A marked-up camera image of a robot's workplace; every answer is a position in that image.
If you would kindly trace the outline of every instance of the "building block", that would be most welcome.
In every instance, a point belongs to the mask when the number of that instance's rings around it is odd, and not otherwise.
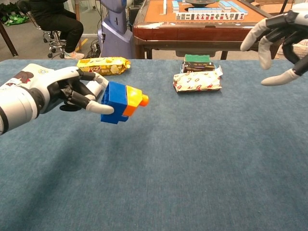
[[[126,122],[138,106],[145,107],[148,103],[149,97],[140,89],[110,81],[104,92],[102,104],[112,106],[115,111],[110,115],[101,115],[101,122]]]
[[[132,116],[139,105],[145,107],[148,104],[149,97],[147,95],[143,95],[140,89],[126,86],[126,93],[128,105],[123,115]]]
[[[102,98],[102,104],[112,106],[115,112],[111,115],[101,115],[101,122],[117,124],[119,121],[126,122],[128,120],[128,116],[123,115],[127,107],[125,85],[109,82]]]

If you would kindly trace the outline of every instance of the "green bag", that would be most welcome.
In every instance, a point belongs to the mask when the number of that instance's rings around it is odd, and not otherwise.
[[[6,26],[22,24],[29,20],[27,15],[10,14],[8,16],[9,19],[4,23]]]

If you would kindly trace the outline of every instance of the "floor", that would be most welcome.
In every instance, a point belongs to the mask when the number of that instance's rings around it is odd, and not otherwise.
[[[92,20],[94,17],[93,12],[85,13],[81,15],[83,20],[87,18]],[[90,30],[93,33],[97,28],[97,22],[93,23],[93,28]],[[10,36],[17,52],[17,57],[12,57],[9,49],[7,48],[4,40],[0,39],[0,61],[7,59],[48,59],[47,54],[49,53],[49,46],[47,43],[43,42],[42,31],[37,30],[31,22],[22,24],[22,25],[14,25],[14,26],[6,26],[5,27],[8,35]],[[92,41],[96,40],[97,37],[89,37],[82,38],[82,40],[86,40],[85,44],[82,47],[80,52],[85,55],[90,51],[90,44]],[[214,57],[211,57],[211,60],[220,59],[221,52],[217,52]],[[177,57],[174,51],[153,51],[153,59],[178,59],[183,60],[183,57]],[[248,52],[240,52],[240,51],[231,51],[228,54],[228,60],[257,60],[258,54],[254,51]]]

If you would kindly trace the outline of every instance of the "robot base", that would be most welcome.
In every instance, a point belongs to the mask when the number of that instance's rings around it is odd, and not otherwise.
[[[126,30],[125,34],[120,34],[111,27],[108,19],[103,21],[102,29],[98,30],[101,57],[123,57],[126,59],[136,57],[133,34],[130,30]]]

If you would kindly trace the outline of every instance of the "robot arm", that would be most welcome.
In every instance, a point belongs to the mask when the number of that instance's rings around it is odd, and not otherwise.
[[[89,81],[84,85],[81,80]],[[63,111],[86,109],[109,115],[113,107],[96,102],[108,80],[97,73],[66,67],[36,78],[27,88],[22,84],[0,91],[0,135],[55,108]]]
[[[130,6],[133,0],[101,0],[101,4],[107,9],[115,12],[121,13],[126,7]]]
[[[285,38],[282,43],[283,54],[294,64],[293,68],[281,75],[264,79],[264,86],[287,84],[308,71],[308,55],[300,59],[293,51],[293,44],[308,38],[308,3],[296,4],[287,13],[261,20],[257,23],[241,44],[241,51],[247,51],[259,39],[259,60],[265,70],[271,67],[270,46]]]

